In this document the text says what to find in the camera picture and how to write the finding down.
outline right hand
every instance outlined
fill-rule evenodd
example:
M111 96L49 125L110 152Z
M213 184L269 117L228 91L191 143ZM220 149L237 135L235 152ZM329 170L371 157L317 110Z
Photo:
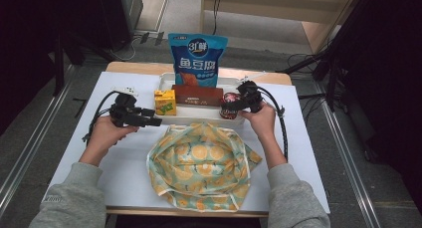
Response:
M267 136L274 137L276 110L265 102L261 102L260 107L261 110L255 114L239 111L239 115L251 123L252 129L259 139Z
M138 129L139 127L131 125L117 127L112 123L109 115L100 116L94 126L90 142L80 158L80 162L99 166L103 157L108 153L109 148L126 137L127 134Z

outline blue snack bag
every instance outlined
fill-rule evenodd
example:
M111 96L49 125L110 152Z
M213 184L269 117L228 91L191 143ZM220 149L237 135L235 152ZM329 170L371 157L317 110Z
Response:
M174 59L175 84L216 87L218 62L228 39L204 34L168 34Z

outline wire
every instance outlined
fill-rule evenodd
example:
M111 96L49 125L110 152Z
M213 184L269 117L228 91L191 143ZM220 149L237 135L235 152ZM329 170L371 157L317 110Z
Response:
M299 100L303 100L303 99L310 99L310 98L315 98L315 97L325 97L326 93L321 93L321 94L314 94L314 95L306 95L306 96L298 96Z
M331 42L332 42L333 40L334 40L334 39L330 39L329 37L328 37L328 38L326 38L326 43L325 43L325 45L324 45L323 47L321 47L321 48L320 48L320 51L328 49L328 47L331 45Z
M305 125L308 126L308 120L310 119L311 113L316 111L322 104L325 102L326 99L318 98L313 105L311 106L310 110L308 111L308 114L305 116Z
M284 120L285 108L282 106L282 108L280 109L279 104L277 103L276 99L266 89L259 87L259 86L248 86L248 87L249 88L256 88L258 90L261 90L262 94L267 96L273 102L274 107L276 107L277 117L279 118L280 126L282 127L284 155L285 155L286 160L289 160L289 154L288 154L288 152L289 152L288 144L289 143L288 143L288 135L287 135L287 131L286 131L286 124L285 124L285 120Z
M312 59L312 60L314 60L314 63L316 63L317 65L319 63L326 62L326 61L318 61L318 60L316 60L314 54L293 54L293 55L290 55L288 57L288 59L287 59L287 63L288 63L289 68L292 66L291 63L290 63L290 60L293 57L296 57L296 56L304 56L304 61L307 60L307 59ZM311 68L310 65L306 65L306 68L308 68L308 70L310 70L310 71L309 72L302 72L301 70L297 70L296 73L300 73L300 74L311 74L311 73L314 72L314 68Z
M132 42L133 42L133 40L137 40L137 39L139 39L139 38L142 38L142 35L133 35ZM126 44L122 44L122 45L120 46L120 48L118 48L117 50L115 50L115 51L113 51L113 52L114 52L114 53L119 52L119 51L121 51L121 50L122 50L125 46L126 46Z
M215 35L216 31L217 31L217 13L218 13L218 8L220 7L220 1L221 0L214 0L214 31L213 31L213 35Z
M100 112L100 109L102 108L103 104L105 103L106 99L108 99L108 97L110 97L113 94L117 94L117 92L113 91L108 93L103 100L100 102L99 107L96 110L96 113L94 114L93 120L91 121L88 133L82 138L83 141L85 141L88 145L88 143L90 142L90 138L91 138L91 134L93 134L93 130L94 130L94 125L97 122L97 119L102 115L105 114L106 112L108 112L109 110L103 110Z
M318 100L320 98L315 97L315 98L311 98L310 100L307 101L307 103L305 104L305 106L302 108L302 113L304 112L304 110L307 108L308 104L313 101L313 100Z
M129 61L129 60L131 60L131 59L133 59L133 57L135 56L135 54L136 54L136 50L134 49L134 47L133 47L133 43L135 42L135 41L137 41L137 40L139 40L139 39L141 39L142 37L136 37L136 38L134 38L132 41L131 41L131 43L130 43L130 46L131 46L131 48L132 48L132 51L133 51L133 53L132 53L132 55L129 57L129 58L122 58L122 57L120 57L120 56L118 56L115 52L113 52L112 51L112 49L109 49L109 52L112 54L112 55L114 55L116 58L118 58L119 60L121 60L121 61Z

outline gray sweater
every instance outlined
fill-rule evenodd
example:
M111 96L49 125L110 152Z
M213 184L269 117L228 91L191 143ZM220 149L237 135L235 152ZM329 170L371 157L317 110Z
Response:
M102 171L76 162L62 184L53 185L30 227L102 227L106 225L104 195L97 188ZM329 227L329 219L309 184L289 164L273 167L270 181L269 227Z

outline black cabinet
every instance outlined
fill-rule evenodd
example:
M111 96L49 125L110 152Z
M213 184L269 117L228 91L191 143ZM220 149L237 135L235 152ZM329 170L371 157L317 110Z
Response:
M420 1L368 0L337 55L369 153L401 173L422 213Z
M142 0L0 0L0 134L46 82L63 74L48 56L59 35L79 64L83 56L72 59L81 41L70 35L118 49L131 41L141 11Z

